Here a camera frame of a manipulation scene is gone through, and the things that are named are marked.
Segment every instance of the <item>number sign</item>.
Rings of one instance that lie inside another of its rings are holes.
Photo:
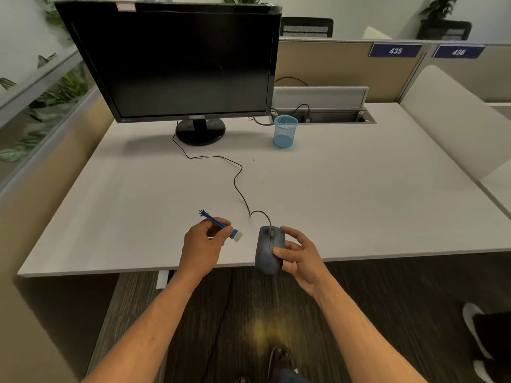
[[[422,44],[374,43],[369,57],[416,57]]]
[[[442,44],[436,49],[433,57],[444,59],[477,59],[484,51],[483,45],[452,45]]]

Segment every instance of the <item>sticker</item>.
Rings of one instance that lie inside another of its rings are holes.
[[[422,44],[374,43],[369,57],[416,57]]]
[[[116,2],[117,10],[119,12],[136,12],[137,7],[135,6],[134,2]]]
[[[441,44],[436,49],[433,57],[443,59],[477,59],[485,48],[483,45]]]

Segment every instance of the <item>blue pen holder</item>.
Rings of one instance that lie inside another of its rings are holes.
[[[278,147],[290,147],[293,144],[298,120],[290,115],[279,115],[273,123],[275,124],[273,143]]]

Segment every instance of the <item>black mouse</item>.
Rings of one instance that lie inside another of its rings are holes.
[[[284,248],[285,241],[286,233],[279,227],[261,227],[255,249],[255,267],[266,275],[278,274],[284,260],[277,257],[272,250],[274,247]]]

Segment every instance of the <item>monitor screen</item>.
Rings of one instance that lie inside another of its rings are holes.
[[[72,1],[57,10],[118,122],[270,111],[279,7]]]

